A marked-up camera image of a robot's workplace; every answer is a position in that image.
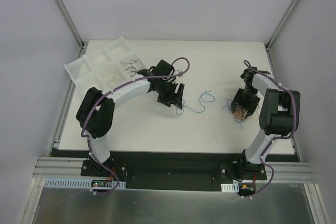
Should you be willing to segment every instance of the blue string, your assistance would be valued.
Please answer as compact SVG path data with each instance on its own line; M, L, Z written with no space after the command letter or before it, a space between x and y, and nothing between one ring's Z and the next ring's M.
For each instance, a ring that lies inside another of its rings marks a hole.
M229 101L232 102L232 100L227 99L227 100L226 100L226 105L225 105L224 107L222 107L222 110L223 110L224 108L228 108L228 109L230 109L230 110L232 109L231 106L229 105ZM239 123L239 124L241 125L242 128L244 128L243 125L242 125L242 123L243 123L244 121L241 121L241 120L239 120L239 119L237 119L237 118L235 118L235 121L236 121L237 123Z
M179 113L177 112L179 109L176 108L176 114L177 114L177 115L182 115L183 112L184 112L184 108L188 108L188 109L190 109L191 111L193 111L193 112L195 112L195 113L197 113L197 114L203 113L203 112L205 111L205 106L202 104L202 102L203 102L203 103L208 103L208 102L214 102L214 101L216 100L216 98L215 98L212 94L209 94L209 92L211 92L211 90L203 92L203 93L201 94L201 96L199 97L199 103L200 103L200 105L203 107L203 109L202 109L201 111L196 111L196 110L190 108L189 106L185 105L185 101L182 100L182 109L181 109L182 112L181 112L181 114L179 114ZM213 100L205 101L205 100L203 99L203 96L206 95L206 94L209 95L209 96L211 96L211 97L213 98Z

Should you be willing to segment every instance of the white table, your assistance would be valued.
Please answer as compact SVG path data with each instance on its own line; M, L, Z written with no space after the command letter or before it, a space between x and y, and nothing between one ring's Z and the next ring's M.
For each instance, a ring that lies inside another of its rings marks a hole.
M106 40L91 40L87 53ZM237 123L228 109L222 110L227 99L232 99L238 88L244 87L240 78L245 69L243 60L252 66L271 72L264 44L260 42L211 42L211 41L129 41L135 52L147 66L155 66L161 59L172 62L186 57L191 67L188 73L176 81L185 84L183 98L186 105L201 110L200 95L211 90L216 98L207 103L205 112L196 114L185 109L178 116L175 107L156 102L157 93L141 95L116 109L112 128L108 133L111 151L147 152L196 152L240 153L247 148L257 132L257 115ZM183 70L181 61L174 65ZM81 128L76 112L82 97L75 90L61 136L60 150L87 150L87 142L80 136ZM273 154L293 154L290 140L280 141Z

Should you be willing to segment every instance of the white wall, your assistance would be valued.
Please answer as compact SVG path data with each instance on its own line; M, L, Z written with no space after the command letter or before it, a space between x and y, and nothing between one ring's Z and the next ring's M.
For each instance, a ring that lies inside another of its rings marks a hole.
M301 0L271 49L279 79L301 92L296 134L303 161L313 162L335 222L336 0Z
M0 0L0 222L16 222L79 53L53 0Z
M85 41L267 42L291 0L63 0Z

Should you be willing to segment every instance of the gray wall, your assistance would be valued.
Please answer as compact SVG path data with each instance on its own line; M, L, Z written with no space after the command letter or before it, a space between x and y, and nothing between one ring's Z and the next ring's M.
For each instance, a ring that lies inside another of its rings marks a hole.
M0 222L16 222L79 53L53 0L0 0Z
M291 0L63 0L84 40L267 42Z
M332 223L336 219L336 0L301 0L271 49L282 83L301 92L296 142L313 162Z

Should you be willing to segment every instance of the blue cord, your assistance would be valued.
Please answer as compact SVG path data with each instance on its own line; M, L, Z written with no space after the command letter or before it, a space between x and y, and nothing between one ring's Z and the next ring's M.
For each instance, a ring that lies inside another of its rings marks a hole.
M179 114L179 113L177 112L179 109L176 108L176 114L177 114L177 115L182 115L183 112L184 112L184 108L188 108L188 109L190 109L191 111L193 111L193 112L195 112L195 113L197 113L197 114L203 113L203 112L205 111L205 107L204 107L204 105L202 104L202 102L204 102L204 103L208 103L208 102L214 102L214 101L216 100L215 97L214 97L212 94L209 94L209 92L211 92L211 90L203 92L203 93L201 94L201 96L199 97L199 103L200 103L200 105L203 107L203 110L201 110L201 111L196 111L196 110L190 108L189 106L185 105L185 101L182 100L182 102L183 102L183 104L182 104L182 109L181 109L182 112L181 112L181 114ZM211 97L213 98L213 100L205 101L205 100L203 99L203 96L206 95L206 94L209 95L209 96L211 96Z
M232 100L227 99L227 100L226 100L226 104L227 104L227 105L225 105L224 107L222 107L222 110L223 110L224 108L228 108L228 109L230 109L230 110L232 109L231 106L229 105L229 101L232 102ZM242 125L242 123L243 123L244 121L241 121L241 120L236 119L236 118L235 118L235 121L236 121L237 123L239 123L239 124L241 125L242 128L244 128L243 125Z

